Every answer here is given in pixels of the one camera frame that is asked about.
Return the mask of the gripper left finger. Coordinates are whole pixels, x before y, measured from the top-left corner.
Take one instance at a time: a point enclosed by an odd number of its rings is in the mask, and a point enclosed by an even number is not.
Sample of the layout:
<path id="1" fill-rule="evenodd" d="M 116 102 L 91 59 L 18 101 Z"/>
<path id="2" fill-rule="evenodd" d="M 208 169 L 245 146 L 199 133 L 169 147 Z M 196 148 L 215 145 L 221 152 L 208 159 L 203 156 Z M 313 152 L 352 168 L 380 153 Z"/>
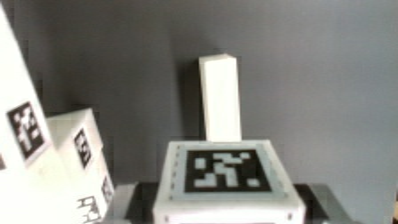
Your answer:
<path id="1" fill-rule="evenodd" d="M 157 190 L 157 182 L 135 182 L 116 187 L 105 224 L 153 224 Z"/>

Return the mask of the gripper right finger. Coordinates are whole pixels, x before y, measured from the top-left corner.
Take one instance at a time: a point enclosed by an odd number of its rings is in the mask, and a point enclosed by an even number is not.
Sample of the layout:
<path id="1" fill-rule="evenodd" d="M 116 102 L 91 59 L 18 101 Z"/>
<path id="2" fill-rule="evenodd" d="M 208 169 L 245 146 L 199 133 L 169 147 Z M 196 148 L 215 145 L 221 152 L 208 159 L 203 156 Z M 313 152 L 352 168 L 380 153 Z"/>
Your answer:
<path id="1" fill-rule="evenodd" d="M 359 224 L 325 184 L 301 183 L 295 189 L 306 204 L 304 224 Z"/>

